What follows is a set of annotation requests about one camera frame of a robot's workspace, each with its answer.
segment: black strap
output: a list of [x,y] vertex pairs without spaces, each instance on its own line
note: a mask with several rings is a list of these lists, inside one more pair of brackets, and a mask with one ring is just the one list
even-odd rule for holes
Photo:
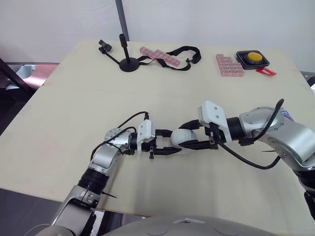
[[[141,56],[138,58],[138,61],[142,61],[142,60],[145,60],[145,59],[150,59],[150,57],[148,56]],[[140,65],[148,65],[150,63],[152,63],[154,60],[156,60],[162,67],[167,67],[167,68],[171,68],[172,70],[181,70],[181,71],[186,71],[186,70],[189,70],[191,68],[191,65],[190,65],[190,61],[189,59],[186,60],[187,62],[187,65],[183,68],[180,68],[180,69],[177,69],[177,68],[174,68],[172,66],[169,66],[166,64],[166,62],[163,60],[163,59],[153,59],[152,61],[146,63],[146,62],[140,62]]]
[[195,52],[195,54],[192,56],[192,60],[190,60],[193,64],[196,64],[200,61],[201,59],[201,54],[198,48],[196,47],[192,47],[192,46],[183,46],[180,47],[178,49],[175,49],[172,52],[168,52],[167,54],[169,54],[170,56],[177,56],[178,54],[182,53],[183,51],[188,51],[188,50],[192,50]]

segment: wooden table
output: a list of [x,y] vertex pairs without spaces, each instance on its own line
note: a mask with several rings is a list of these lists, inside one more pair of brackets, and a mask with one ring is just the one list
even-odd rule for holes
[[[120,42],[110,53],[123,59]],[[171,51],[179,45],[128,44],[130,56],[139,48]],[[241,48],[199,47],[202,60],[189,71],[173,71],[153,62],[122,72],[98,50],[97,41],[77,44],[0,136],[0,187],[62,201],[85,171],[92,149],[105,133],[132,114],[146,110],[156,127],[174,130],[197,119],[205,100],[235,117],[284,98],[296,122],[315,128],[315,96],[291,60],[282,52],[260,51],[277,72],[255,71],[221,77],[215,55],[234,56]],[[178,57],[185,60],[193,53]],[[142,118],[130,121],[137,126]],[[197,132],[205,139],[202,130]],[[267,165],[274,153],[263,143],[232,147],[251,161]],[[185,214],[215,216],[267,231],[314,235],[315,224],[304,189],[292,170],[280,162],[270,170],[248,166],[222,150],[189,155],[124,156],[111,189],[117,196],[99,206],[139,215]]]

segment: gray floor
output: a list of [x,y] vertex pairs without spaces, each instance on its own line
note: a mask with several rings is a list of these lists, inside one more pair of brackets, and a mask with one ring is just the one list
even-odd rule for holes
[[[61,203],[0,189],[0,235],[24,236],[32,227],[48,224]],[[39,226],[27,236],[38,233]]]

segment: black round base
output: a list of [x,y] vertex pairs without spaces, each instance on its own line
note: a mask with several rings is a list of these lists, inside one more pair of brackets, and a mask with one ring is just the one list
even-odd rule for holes
[[139,61],[136,58],[130,58],[130,63],[128,63],[126,59],[123,59],[119,63],[119,68],[124,72],[131,72],[138,69],[139,65]]

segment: black cable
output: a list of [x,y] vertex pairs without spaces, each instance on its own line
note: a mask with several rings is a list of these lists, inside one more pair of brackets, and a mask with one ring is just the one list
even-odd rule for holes
[[116,134],[116,135],[113,136],[112,138],[110,138],[110,139],[108,139],[108,140],[106,140],[106,141],[100,143],[99,145],[96,146],[96,148],[93,149],[92,154],[91,154],[91,161],[92,161],[92,159],[93,159],[93,156],[94,156],[95,152],[96,152],[101,146],[103,146],[104,144],[109,143],[109,142],[112,141],[114,138],[118,137],[119,135],[121,135],[122,133],[124,133],[125,131],[127,131],[127,130],[129,130],[129,129],[133,129],[134,132],[137,132],[137,130],[136,130],[135,127],[130,126],[130,127],[127,127],[127,128],[125,128],[125,129],[123,129],[122,131],[120,131],[118,134]]
[[233,156],[235,156],[236,158],[238,158],[239,160],[245,162],[246,164],[250,165],[250,166],[253,166],[255,168],[258,168],[258,169],[261,169],[261,170],[268,170],[268,169],[271,169],[273,168],[279,161],[280,161],[280,157],[277,156],[277,158],[268,166],[260,166],[260,165],[257,165],[249,160],[246,160],[245,158],[243,158],[242,156],[240,156],[239,154],[237,154],[235,151],[233,151],[232,149],[230,149],[229,147],[227,147],[226,145],[224,145],[224,143],[222,142],[218,142],[218,144],[223,148],[225,149],[226,151],[228,151],[230,154],[232,154]]
[[277,104],[276,104],[276,107],[275,107],[275,110],[274,112],[272,113],[268,123],[266,124],[266,126],[263,128],[263,130],[260,132],[260,134],[258,134],[254,139],[253,141],[256,141],[258,139],[260,139],[266,132],[267,130],[270,128],[272,122],[274,121],[275,117],[277,116],[282,104],[284,103],[284,99],[280,99]]
[[113,146],[114,148],[117,148],[119,150],[120,154],[121,155],[123,154],[122,150],[119,147],[113,145],[112,143],[109,143],[109,146]]
[[117,126],[118,128],[122,127],[124,124],[126,124],[129,120],[131,120],[132,118],[136,117],[137,115],[140,114],[145,114],[144,119],[148,119],[149,113],[148,112],[138,112],[136,114],[134,114],[133,116],[131,116],[130,118],[128,118],[127,120],[125,120],[121,125]]

